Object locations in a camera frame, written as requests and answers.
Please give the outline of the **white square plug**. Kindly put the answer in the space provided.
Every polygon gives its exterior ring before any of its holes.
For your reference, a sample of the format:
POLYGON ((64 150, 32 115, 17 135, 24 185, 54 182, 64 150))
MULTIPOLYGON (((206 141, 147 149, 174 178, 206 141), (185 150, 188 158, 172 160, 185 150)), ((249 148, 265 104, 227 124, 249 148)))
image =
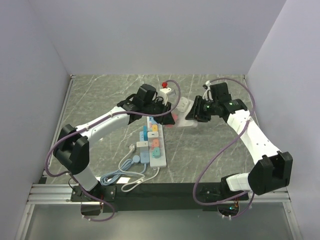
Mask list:
POLYGON ((194 104, 194 101, 193 100, 190 100, 186 97, 181 97, 179 102, 178 102, 178 105, 176 107, 176 110, 180 113, 189 113, 192 106, 194 104))

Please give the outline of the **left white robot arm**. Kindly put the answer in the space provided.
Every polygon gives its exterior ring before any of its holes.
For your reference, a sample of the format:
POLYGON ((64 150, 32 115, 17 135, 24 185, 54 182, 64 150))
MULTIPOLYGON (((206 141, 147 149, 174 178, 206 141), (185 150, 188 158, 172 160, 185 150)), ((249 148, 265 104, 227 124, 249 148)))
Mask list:
POLYGON ((88 201, 100 195, 101 184, 89 167, 90 148, 115 130, 125 127, 143 116, 152 117, 158 124, 173 125, 172 104, 168 96, 174 90, 162 84, 160 90, 142 84, 137 93, 117 103, 104 115, 76 127, 65 125, 60 131, 53 156, 62 164, 82 187, 82 195, 88 201))

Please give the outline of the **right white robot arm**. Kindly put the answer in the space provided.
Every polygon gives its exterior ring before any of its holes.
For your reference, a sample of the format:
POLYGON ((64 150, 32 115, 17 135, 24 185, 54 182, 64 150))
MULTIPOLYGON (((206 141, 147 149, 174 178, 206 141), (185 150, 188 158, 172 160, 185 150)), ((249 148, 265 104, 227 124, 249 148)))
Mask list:
POLYGON ((222 118, 241 139, 254 163, 250 172, 223 177, 218 195, 230 200, 240 192, 252 191, 259 196, 287 187, 291 180, 292 155, 271 143, 253 120, 254 111, 241 99, 232 98, 226 82, 207 81, 204 88, 204 96, 196 96, 185 119, 207 123, 212 116, 222 118))

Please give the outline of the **pink square plug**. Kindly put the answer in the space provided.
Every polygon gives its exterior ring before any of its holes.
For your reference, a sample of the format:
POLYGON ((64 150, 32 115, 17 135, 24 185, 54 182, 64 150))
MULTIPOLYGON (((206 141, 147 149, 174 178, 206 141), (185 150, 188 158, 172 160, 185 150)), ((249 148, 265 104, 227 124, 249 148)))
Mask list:
MULTIPOLYGON (((178 120, 178 115, 175 114, 175 113, 172 113, 171 115, 172 115, 172 118, 173 118, 174 122, 176 123, 177 120, 178 120)), ((166 125, 167 128, 173 128, 174 126, 175 126, 175 124, 167 124, 166 125)))

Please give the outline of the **white triangular socket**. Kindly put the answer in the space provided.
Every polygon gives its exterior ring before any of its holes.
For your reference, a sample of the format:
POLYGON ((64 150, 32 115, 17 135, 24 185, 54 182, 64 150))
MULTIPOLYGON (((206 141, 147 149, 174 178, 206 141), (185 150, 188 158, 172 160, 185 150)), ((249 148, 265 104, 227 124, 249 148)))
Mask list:
POLYGON ((196 120, 186 120, 188 112, 177 112, 177 119, 175 121, 175 126, 177 128, 196 128, 198 122, 196 120))

